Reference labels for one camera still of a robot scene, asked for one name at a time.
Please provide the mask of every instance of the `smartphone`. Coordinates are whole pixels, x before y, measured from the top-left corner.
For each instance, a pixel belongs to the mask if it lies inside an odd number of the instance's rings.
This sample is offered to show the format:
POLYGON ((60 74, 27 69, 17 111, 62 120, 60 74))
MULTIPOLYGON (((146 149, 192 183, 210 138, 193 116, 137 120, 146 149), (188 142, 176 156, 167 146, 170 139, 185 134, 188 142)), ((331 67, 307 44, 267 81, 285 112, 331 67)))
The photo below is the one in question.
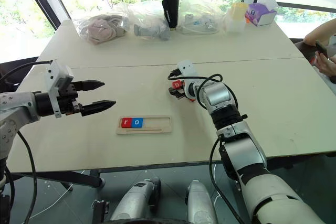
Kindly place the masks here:
POLYGON ((315 45, 317 51, 323 53, 328 58, 327 48, 318 40, 315 41, 315 45))

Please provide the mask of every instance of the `black cable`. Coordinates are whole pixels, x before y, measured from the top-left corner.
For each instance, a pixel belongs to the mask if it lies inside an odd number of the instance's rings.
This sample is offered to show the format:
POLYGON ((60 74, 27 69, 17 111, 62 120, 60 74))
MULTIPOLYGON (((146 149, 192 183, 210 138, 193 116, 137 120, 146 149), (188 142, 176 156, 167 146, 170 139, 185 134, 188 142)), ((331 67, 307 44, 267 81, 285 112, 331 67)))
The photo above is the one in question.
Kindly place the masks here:
POLYGON ((219 193, 219 195, 221 196, 221 198, 223 199, 223 201, 225 202, 225 204, 228 206, 228 208, 230 209, 230 211, 232 212, 232 214, 235 216, 236 220, 240 223, 240 224, 244 224, 243 220, 241 219, 241 217, 238 215, 238 213, 236 212, 236 210, 233 208, 233 206, 231 205, 230 201, 225 197, 225 195, 223 194, 223 192, 221 191, 221 189, 217 186, 216 181, 214 179, 214 175, 212 173, 212 157, 214 155, 214 151, 215 148, 217 146, 219 142, 219 138, 217 138, 216 142, 214 143, 212 149, 211 149, 211 153, 210 153, 210 158, 209 158, 209 173, 210 173, 210 179, 212 184, 214 185, 216 191, 219 193))
POLYGON ((29 144, 27 142, 27 140, 23 137, 23 135, 21 134, 20 131, 17 132, 17 134, 20 136, 20 138, 22 139, 23 143, 25 144, 27 151, 28 151, 28 155, 29 155, 29 159, 30 159, 30 163, 31 163, 31 171, 33 174, 33 181, 34 181, 34 192, 33 192, 33 198, 31 199, 31 203, 30 203, 30 208, 28 210, 26 219, 25 219, 25 224, 27 224, 29 222, 30 216, 32 215, 34 206, 35 206, 35 201, 36 201, 36 196, 37 196, 37 178, 36 178, 36 170, 35 170, 35 164, 34 164, 34 159, 33 159, 33 155, 32 155, 32 151, 29 147, 29 144))
POLYGON ((201 103, 201 101, 200 101, 200 91, 201 91, 201 89, 202 89, 202 87, 204 86, 204 84, 206 83, 206 82, 208 82, 209 80, 213 80, 213 78, 214 77, 219 77, 221 80, 216 80, 216 82, 220 82, 220 81, 222 81, 223 80, 223 77, 219 74, 219 73, 216 73, 216 74, 213 74, 212 76, 209 76, 208 78, 206 78, 203 82, 202 82, 202 84, 201 85, 199 85, 199 87, 198 87, 198 90, 197 90, 197 93, 196 93, 196 99, 197 99, 197 101, 198 101, 198 103, 200 104, 200 106, 202 107, 202 108, 204 108, 204 109, 206 109, 206 106, 204 106, 202 103, 201 103))
POLYGON ((33 65, 40 65, 40 64, 51 64, 51 63, 52 63, 52 60, 51 61, 36 61, 36 62, 30 62, 30 63, 23 64, 21 66, 18 66, 17 68, 14 68, 13 70, 8 72, 4 76, 2 76, 0 78, 0 83, 3 82, 5 79, 7 79, 10 75, 16 73, 18 70, 23 69, 25 67, 29 67, 29 66, 33 66, 33 65))
MULTIPOLYGON (((184 76, 184 77, 174 77, 174 78, 168 77, 168 81, 184 80, 184 79, 201 79, 201 80, 205 80, 205 79, 208 79, 208 77, 203 77, 203 76, 184 76)), ((210 79, 209 81, 219 82, 216 79, 210 79)))
MULTIPOLYGON (((223 81, 223 77, 222 77, 222 75, 219 74, 219 73, 217 73, 217 74, 213 74, 213 75, 210 76, 210 77, 203 77, 203 76, 185 76, 185 77, 174 77, 174 78, 171 78, 171 77, 168 76, 168 81, 183 80, 183 79, 201 79, 201 80, 206 80, 206 81, 203 82, 204 84, 205 84, 207 81, 215 81, 215 82, 223 81), (213 79, 214 76, 218 76, 218 77, 220 78, 220 80, 213 79)), ((234 92, 232 91, 232 89, 231 89, 228 85, 226 85, 226 84, 224 84, 224 85, 225 85, 225 87, 231 92, 231 94, 232 94, 232 96, 233 96, 233 99, 234 99, 234 101, 235 101, 236 107, 237 107, 237 109, 238 109, 238 100, 237 100, 237 98, 236 98, 236 95, 234 94, 234 92)), ((197 99, 198 103, 199 103, 204 109, 206 109, 206 107, 205 107, 203 104, 200 103, 199 96, 200 96, 200 95, 198 95, 198 99, 197 99)))
POLYGON ((10 173, 8 167, 6 166, 5 168, 5 173, 6 173, 6 177, 8 178, 9 180, 9 185, 11 186, 10 188, 10 206, 11 206, 11 209, 13 207, 13 204, 14 204, 14 198, 15 198, 15 187, 14 187, 14 180, 13 180, 13 177, 12 177, 12 174, 10 173))

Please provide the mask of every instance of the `floor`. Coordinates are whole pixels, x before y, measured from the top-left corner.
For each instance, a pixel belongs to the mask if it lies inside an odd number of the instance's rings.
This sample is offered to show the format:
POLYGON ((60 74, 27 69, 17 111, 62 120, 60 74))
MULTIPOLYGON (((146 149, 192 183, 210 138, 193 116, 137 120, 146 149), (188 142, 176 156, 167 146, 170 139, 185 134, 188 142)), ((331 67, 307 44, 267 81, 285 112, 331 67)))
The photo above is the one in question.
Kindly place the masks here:
MULTIPOLYGON (((283 178, 302 199, 320 216, 325 223, 336 223, 336 157, 317 156, 292 169, 278 169, 274 173, 283 178)), ((222 165, 216 166, 215 179, 229 201, 238 209, 239 214, 248 221, 240 194, 227 178, 222 165)), ((106 219, 112 215, 119 200, 136 182, 145 178, 160 177, 162 192, 159 208, 155 216, 161 218, 186 219, 187 206, 184 194, 192 179, 201 181, 212 200, 217 193, 210 182, 208 166, 189 166, 130 172, 101 174, 106 180, 102 189, 74 185, 72 192, 67 192, 50 209, 33 217, 30 223, 91 223, 91 204, 95 199, 110 202, 110 211, 106 219)), ((33 192, 31 178, 15 181, 16 196, 12 209, 11 224, 22 223, 25 219, 33 192)), ((33 215, 52 205, 65 192, 60 183, 38 180, 38 195, 33 215)), ((219 223, 235 224, 237 221, 229 212, 225 203, 218 198, 215 209, 219 223)))

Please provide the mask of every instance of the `robot leg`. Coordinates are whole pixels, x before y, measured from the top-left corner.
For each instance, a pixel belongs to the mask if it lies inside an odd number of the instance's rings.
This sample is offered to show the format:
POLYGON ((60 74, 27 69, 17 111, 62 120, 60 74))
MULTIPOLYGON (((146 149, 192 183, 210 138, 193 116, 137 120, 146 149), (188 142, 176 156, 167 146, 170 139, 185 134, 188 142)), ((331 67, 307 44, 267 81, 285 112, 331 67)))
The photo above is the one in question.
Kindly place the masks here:
POLYGON ((257 223, 272 224, 324 223, 280 177, 271 173, 255 177, 243 174, 239 180, 252 221, 257 219, 257 223))
POLYGON ((186 193, 188 221, 194 224, 218 224, 217 215, 205 186, 193 180, 186 193))
POLYGON ((159 178, 136 183, 124 195, 110 220, 144 218, 147 207, 157 207, 161 192, 159 178))

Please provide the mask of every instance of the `red block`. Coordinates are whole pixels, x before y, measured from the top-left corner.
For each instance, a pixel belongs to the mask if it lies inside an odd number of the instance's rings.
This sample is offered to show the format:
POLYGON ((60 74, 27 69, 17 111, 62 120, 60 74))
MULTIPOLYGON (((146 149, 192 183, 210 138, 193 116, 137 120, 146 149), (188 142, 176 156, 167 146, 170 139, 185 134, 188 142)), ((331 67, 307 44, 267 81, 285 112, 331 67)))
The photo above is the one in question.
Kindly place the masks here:
POLYGON ((173 88, 179 89, 182 86, 182 82, 180 80, 173 81, 173 88))
POLYGON ((122 128, 131 128, 132 127, 132 118, 122 118, 121 119, 122 128))

